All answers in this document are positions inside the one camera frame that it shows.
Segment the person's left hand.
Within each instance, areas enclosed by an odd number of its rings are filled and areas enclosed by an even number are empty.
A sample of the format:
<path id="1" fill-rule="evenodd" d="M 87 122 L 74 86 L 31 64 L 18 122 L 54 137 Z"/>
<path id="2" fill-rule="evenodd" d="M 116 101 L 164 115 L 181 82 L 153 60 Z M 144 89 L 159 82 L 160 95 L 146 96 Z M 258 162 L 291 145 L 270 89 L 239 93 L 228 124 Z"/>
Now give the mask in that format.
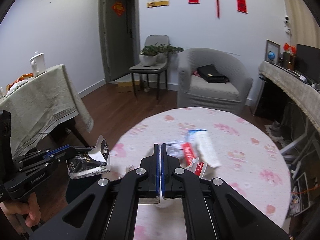
<path id="1" fill-rule="evenodd" d="M 41 220 L 40 207 L 37 203 L 35 192 L 31 193 L 27 203 L 17 201 L 2 202 L 1 209 L 8 221 L 18 233 L 24 233 L 25 227 L 33 227 Z M 21 223 L 16 215 L 27 215 L 25 221 Z"/>

